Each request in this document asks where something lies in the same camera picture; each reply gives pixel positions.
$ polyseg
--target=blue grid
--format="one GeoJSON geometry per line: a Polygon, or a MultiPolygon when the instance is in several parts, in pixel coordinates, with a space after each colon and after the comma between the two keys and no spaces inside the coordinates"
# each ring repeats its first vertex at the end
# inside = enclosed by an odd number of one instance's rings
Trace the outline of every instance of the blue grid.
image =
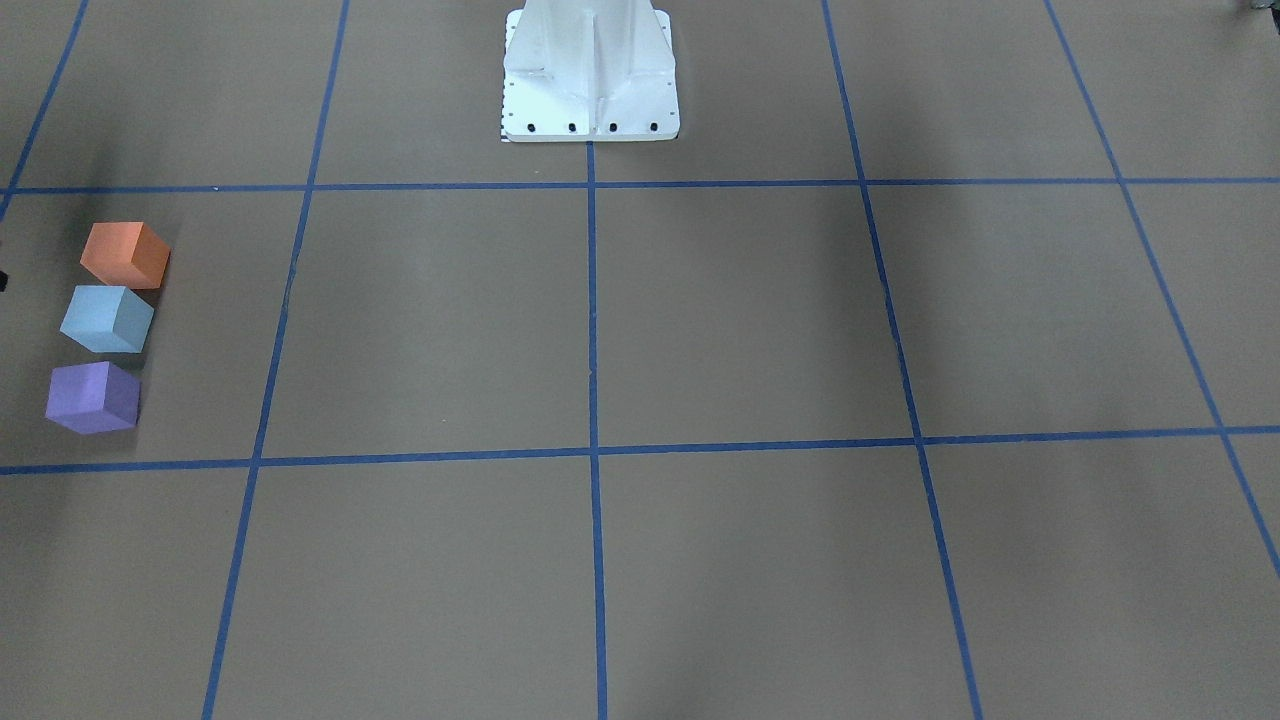
{"type": "Polygon", "coordinates": [[[88,0],[81,0],[67,37],[65,46],[59,58],[58,65],[49,82],[49,87],[41,100],[40,108],[32,120],[31,129],[23,143],[18,163],[6,187],[0,188],[0,220],[4,219],[9,204],[18,196],[38,195],[116,195],[116,193],[236,193],[236,192],[301,192],[303,193],[302,208],[298,215],[297,231],[294,234],[293,251],[289,261],[288,277],[284,287],[284,297],[280,305],[280,314],[276,325],[275,342],[271,352],[270,369],[262,393],[262,406],[259,419],[259,428],[255,437],[253,451],[250,457],[215,459],[215,460],[166,460],[166,461],[132,461],[132,462],[81,462],[81,464],[44,464],[44,465],[9,465],[0,466],[0,477],[5,475],[42,475],[61,473],[109,473],[109,471],[163,471],[163,470],[201,470],[201,469],[246,469],[244,496],[241,515],[237,525],[236,544],[228,573],[223,611],[220,615],[218,635],[214,647],[214,656],[210,664],[209,684],[206,688],[202,719],[211,720],[216,702],[218,684],[221,673],[221,662],[227,647],[227,637],[230,629],[232,612],[236,600],[236,587],[239,577],[239,568],[243,560],[244,541],[250,529],[250,516],[253,506],[253,495],[257,484],[259,471],[262,468],[285,466],[324,466],[324,465],[374,465],[388,462],[458,462],[458,461],[484,461],[484,460],[509,460],[509,459],[538,459],[538,457],[588,457],[590,460],[590,493],[591,493],[591,525],[593,525],[593,559],[595,578],[595,641],[596,641],[596,700],[598,716],[600,720],[608,717],[608,671],[605,656],[605,588],[604,588],[604,538],[602,523],[600,502],[600,457],[620,455],[654,455],[654,454],[700,454],[700,452],[764,452],[764,451],[804,451],[804,450],[838,450],[838,448],[870,448],[870,447],[914,447],[919,461],[922,482],[928,501],[929,515],[933,524],[934,539],[938,550],[938,560],[946,583],[948,602],[955,625],[956,642],[959,646],[961,662],[964,665],[965,680],[968,684],[972,711],[975,720],[983,717],[980,694],[978,692],[977,674],[969,655],[964,618],[960,609],[959,592],[951,571],[946,534],[943,530],[942,515],[938,507],[933,480],[928,462],[928,447],[954,446],[954,445],[1002,445],[1002,443],[1043,443],[1043,442],[1097,442],[1115,439],[1139,438],[1175,438],[1175,437],[1216,437],[1230,460],[1231,469],[1240,486],[1242,495],[1253,516],[1261,536],[1262,543],[1271,559],[1272,566],[1280,577],[1280,555],[1277,555],[1275,542],[1262,518],[1261,510],[1254,500],[1253,491],[1239,459],[1236,457],[1233,437],[1240,436],[1270,436],[1280,434],[1280,425],[1226,425],[1217,409],[1212,391],[1201,368],[1199,360],[1192,346],[1190,337],[1181,322],[1178,305],[1165,281],[1158,259],[1147,237],[1147,232],[1137,205],[1133,201],[1130,186],[1134,184],[1277,184],[1280,177],[1126,177],[1120,169],[1111,142],[1103,128],[1101,117],[1093,104],[1084,77],[1071,51],[1066,33],[1059,20],[1052,0],[1043,0],[1044,9],[1052,22],[1053,29],[1061,44],[1062,51],[1070,65],[1071,73],[1079,87],[1082,97],[1089,110],[1089,115],[1097,129],[1098,138],[1106,151],[1112,168],[1112,177],[1080,177],[1080,178],[868,178],[863,167],[861,151],[858,143],[858,132],[854,122],[854,111],[849,100],[845,85],[844,67],[840,60],[840,49],[836,41],[835,28],[831,17],[828,0],[820,0],[823,18],[826,22],[827,38],[831,46],[832,63],[836,82],[844,105],[845,120],[849,132],[850,150],[852,154],[855,178],[837,179],[736,179],[736,181],[658,181],[658,182],[605,182],[596,179],[595,147],[586,145],[586,181],[585,182],[431,182],[431,183],[317,183],[316,173],[324,147],[325,123],[328,120],[329,105],[333,99],[334,82],[337,79],[338,65],[342,55],[343,37],[347,26],[351,0],[342,0],[342,9],[338,18],[338,27],[334,37],[333,54],[329,64],[329,74],[325,85],[324,100],[320,108],[320,117],[316,123],[315,141],[312,146],[311,164],[305,183],[282,184],[192,184],[192,186],[132,186],[132,187],[20,187],[23,170],[29,159],[40,126],[49,110],[50,102],[58,90],[59,81],[70,58],[76,40],[79,35],[84,14],[88,9],[88,0]],[[1147,428],[1130,430],[1087,430],[1087,432],[1055,432],[1055,433],[1004,433],[1004,434],[972,434],[972,436],[925,436],[920,429],[919,415],[915,407],[915,398],[911,391],[911,379],[908,366],[906,352],[899,332],[897,318],[893,310],[893,297],[890,278],[884,268],[881,254],[879,234],[876,227],[876,215],[872,205],[869,188],[890,186],[1066,186],[1066,184],[1114,184],[1124,195],[1134,228],[1143,245],[1152,273],[1160,286],[1166,307],[1174,320],[1188,361],[1196,374],[1206,406],[1213,419],[1211,427],[1187,428],[1147,428]],[[727,442],[727,443],[668,443],[668,445],[621,445],[604,446],[599,441],[599,355],[596,347],[598,332],[598,297],[596,297],[596,191],[600,188],[644,190],[644,188],[681,188],[681,187],[858,187],[861,193],[868,229],[876,258],[877,272],[884,293],[884,309],[890,324],[890,331],[897,351],[899,369],[902,382],[904,401],[911,424],[910,437],[884,437],[884,438],[837,438],[837,439],[812,439],[812,441],[759,441],[759,442],[727,442]],[[279,372],[280,356],[284,348],[284,336],[288,325],[289,296],[293,281],[297,275],[298,256],[306,234],[307,218],[311,200],[316,192],[376,192],[376,191],[439,191],[439,190],[584,190],[588,193],[588,292],[589,292],[589,445],[586,447],[558,447],[558,448],[517,448],[517,450],[492,450],[492,451],[452,451],[452,452],[406,452],[406,454],[374,454],[374,455],[332,455],[332,456],[264,456],[264,445],[270,421],[271,402],[275,393],[275,380],[279,372]]]}

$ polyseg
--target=gray floor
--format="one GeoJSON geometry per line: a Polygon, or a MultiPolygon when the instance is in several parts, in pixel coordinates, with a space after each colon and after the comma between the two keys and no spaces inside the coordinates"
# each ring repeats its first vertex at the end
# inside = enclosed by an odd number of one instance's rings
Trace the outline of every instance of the gray floor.
{"type": "Polygon", "coordinates": [[[585,149],[517,4],[0,5],[0,717],[1276,717],[1270,17],[667,0],[585,149]]]}

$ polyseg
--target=orange cube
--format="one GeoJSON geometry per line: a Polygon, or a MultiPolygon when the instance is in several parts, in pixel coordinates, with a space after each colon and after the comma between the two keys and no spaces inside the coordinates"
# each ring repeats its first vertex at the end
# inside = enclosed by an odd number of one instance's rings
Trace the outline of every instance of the orange cube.
{"type": "Polygon", "coordinates": [[[81,265],[106,284],[155,290],[169,265],[169,246],[145,223],[93,223],[81,265]]]}

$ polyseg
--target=vertical blue line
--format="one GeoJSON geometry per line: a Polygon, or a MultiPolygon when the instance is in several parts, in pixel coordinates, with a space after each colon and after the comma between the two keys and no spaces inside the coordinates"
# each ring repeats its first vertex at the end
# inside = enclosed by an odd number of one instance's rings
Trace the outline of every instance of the vertical blue line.
{"type": "Polygon", "coordinates": [[[604,642],[604,523],[600,507],[600,393],[596,377],[595,292],[595,145],[586,143],[586,293],[588,293],[588,407],[591,442],[591,553],[595,574],[595,712],[599,720],[609,717],[609,671],[604,642]]]}
{"type": "Polygon", "coordinates": [[[881,287],[884,291],[884,314],[888,316],[890,333],[893,337],[893,347],[897,351],[897,368],[902,375],[902,396],[906,400],[906,414],[911,421],[911,437],[915,445],[915,456],[920,465],[920,479],[924,484],[924,496],[929,506],[929,519],[933,523],[933,539],[938,547],[938,562],[942,566],[942,579],[946,584],[947,602],[951,606],[951,623],[955,625],[956,644],[960,650],[960,662],[964,667],[965,684],[969,688],[969,705],[973,710],[974,720],[982,720],[982,700],[978,694],[978,680],[973,670],[973,659],[969,653],[969,638],[964,628],[964,615],[960,612],[960,594],[956,592],[955,575],[951,571],[951,553],[947,551],[947,539],[942,528],[942,514],[938,510],[937,495],[933,488],[933,473],[929,470],[929,457],[924,447],[924,434],[920,432],[920,416],[915,406],[915,393],[911,391],[911,374],[906,365],[906,352],[902,348],[902,334],[899,331],[897,313],[893,310],[893,292],[890,287],[888,273],[884,269],[884,256],[881,251],[879,231],[876,225],[876,213],[872,208],[872,196],[867,186],[867,172],[863,165],[861,147],[858,143],[858,129],[854,124],[854,111],[849,102],[849,88],[845,83],[844,64],[840,60],[840,47],[836,44],[836,28],[831,19],[831,5],[828,0],[822,0],[822,14],[827,23],[827,42],[831,45],[831,60],[836,69],[836,83],[840,87],[840,101],[845,109],[845,124],[849,129],[849,145],[854,155],[854,168],[858,172],[858,186],[863,196],[863,210],[867,214],[867,229],[872,240],[872,251],[876,256],[876,272],[879,275],[881,287]]]}
{"type": "Polygon", "coordinates": [[[1052,0],[1043,0],[1044,10],[1048,12],[1048,18],[1053,23],[1053,32],[1057,33],[1057,41],[1062,45],[1062,53],[1066,54],[1066,61],[1071,68],[1071,74],[1075,77],[1075,85],[1080,91],[1080,96],[1084,97],[1084,104],[1089,110],[1089,117],[1093,118],[1093,127],[1098,132],[1098,138],[1102,141],[1102,149],[1107,154],[1107,160],[1111,163],[1111,172],[1115,173],[1116,182],[1120,184],[1120,192],[1124,195],[1125,205],[1129,209],[1129,218],[1133,220],[1134,229],[1138,231],[1138,240],[1142,242],[1143,252],[1147,254],[1147,263],[1151,265],[1151,272],[1156,275],[1156,284],[1160,286],[1160,293],[1165,299],[1165,307],[1169,309],[1169,315],[1174,320],[1174,328],[1178,331],[1178,338],[1183,343],[1183,350],[1187,352],[1187,360],[1192,365],[1192,372],[1196,374],[1196,382],[1199,384],[1201,395],[1204,397],[1204,405],[1208,406],[1210,415],[1213,418],[1213,425],[1217,428],[1219,438],[1222,441],[1222,448],[1226,451],[1226,457],[1231,464],[1231,470],[1235,473],[1235,482],[1240,486],[1240,493],[1244,496],[1244,502],[1249,507],[1249,514],[1253,515],[1253,524],[1258,528],[1258,534],[1262,538],[1262,544],[1266,548],[1267,556],[1271,559],[1271,568],[1275,570],[1276,577],[1280,578],[1280,553],[1276,551],[1275,541],[1271,537],[1271,532],[1267,529],[1266,519],[1262,516],[1262,510],[1258,507],[1257,498],[1253,496],[1253,488],[1249,487],[1249,480],[1244,475],[1244,468],[1240,465],[1239,457],[1235,455],[1235,446],[1231,442],[1230,433],[1226,430],[1226,424],[1222,421],[1222,414],[1219,411],[1217,402],[1213,400],[1213,393],[1208,387],[1208,379],[1204,377],[1204,370],[1201,368],[1199,359],[1196,356],[1196,348],[1192,347],[1190,334],[1187,332],[1187,325],[1183,324],[1183,318],[1178,313],[1178,305],[1174,302],[1174,293],[1169,290],[1169,283],[1165,281],[1165,273],[1160,269],[1160,260],[1156,258],[1156,250],[1151,245],[1151,238],[1147,236],[1147,228],[1142,222],[1142,217],[1138,214],[1138,206],[1133,201],[1133,193],[1129,191],[1129,181],[1125,179],[1124,173],[1120,172],[1120,163],[1116,160],[1115,151],[1111,147],[1111,140],[1107,137],[1106,129],[1102,128],[1102,117],[1098,114],[1097,105],[1093,104],[1093,96],[1089,95],[1089,88],[1084,85],[1084,76],[1080,73],[1080,67],[1075,61],[1075,54],[1071,51],[1071,45],[1066,41],[1066,32],[1062,29],[1062,23],[1057,18],[1057,12],[1053,9],[1052,0]]]}
{"type": "Polygon", "coordinates": [[[63,46],[63,54],[58,59],[58,67],[54,68],[54,77],[49,79],[49,87],[45,90],[45,97],[40,101],[40,109],[36,111],[36,119],[31,122],[31,129],[27,132],[27,140],[22,143],[22,154],[18,155],[18,164],[13,168],[13,176],[9,177],[9,186],[4,196],[0,197],[0,220],[4,219],[5,213],[9,211],[9,202],[13,200],[13,191],[18,187],[18,182],[22,179],[22,172],[27,168],[27,159],[31,158],[31,149],[36,146],[36,135],[40,132],[40,126],[45,122],[45,114],[49,113],[49,105],[54,101],[54,92],[58,91],[58,83],[63,79],[63,70],[67,69],[67,61],[72,56],[72,49],[76,46],[76,38],[79,37],[81,24],[84,23],[84,12],[88,10],[88,0],[81,0],[79,9],[76,10],[76,19],[72,22],[72,31],[67,35],[67,45],[63,46]]]}
{"type": "Polygon", "coordinates": [[[221,679],[223,657],[227,651],[227,637],[230,632],[232,610],[236,605],[236,588],[239,584],[241,562],[244,557],[244,542],[248,537],[250,518],[253,512],[253,496],[257,491],[257,475],[262,464],[262,447],[266,443],[266,429],[271,418],[271,402],[275,397],[275,380],[280,370],[280,355],[284,351],[284,333],[289,323],[289,296],[293,293],[293,281],[298,273],[298,256],[302,254],[302,240],[306,236],[307,218],[311,214],[320,154],[324,150],[324,131],[329,118],[329,104],[333,100],[333,86],[338,77],[338,61],[342,56],[342,41],[347,31],[347,14],[351,0],[342,0],[338,14],[338,29],[333,42],[333,55],[329,60],[329,76],[325,81],[324,100],[320,102],[320,119],[316,122],[315,142],[311,147],[311,165],[307,170],[307,188],[302,195],[302,208],[298,211],[298,225],[293,233],[293,250],[289,256],[289,272],[284,281],[284,297],[280,301],[280,314],[275,324],[275,341],[271,347],[271,364],[262,389],[262,409],[259,415],[257,434],[253,438],[253,455],[250,457],[248,479],[244,483],[244,500],[241,505],[239,524],[236,529],[236,546],[232,551],[232,564],[227,574],[227,592],[223,597],[223,612],[218,623],[218,639],[214,643],[214,657],[209,667],[209,685],[205,688],[202,720],[211,720],[218,701],[218,683],[221,679]]]}

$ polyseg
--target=white mounting plate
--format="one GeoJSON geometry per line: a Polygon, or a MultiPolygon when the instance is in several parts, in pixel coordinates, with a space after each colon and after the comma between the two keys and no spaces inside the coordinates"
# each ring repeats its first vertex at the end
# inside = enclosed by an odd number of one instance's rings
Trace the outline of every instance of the white mounting plate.
{"type": "MultiPolygon", "coordinates": [[[[524,10],[512,10],[507,15],[506,47],[511,46],[522,14],[524,10]]],[[[663,10],[654,10],[654,14],[669,50],[671,15],[663,10]]],[[[591,124],[590,102],[593,100],[582,95],[558,91],[545,77],[507,72],[502,94],[502,141],[643,142],[675,140],[680,135],[673,70],[635,76],[612,96],[594,99],[596,127],[591,124]]]]}

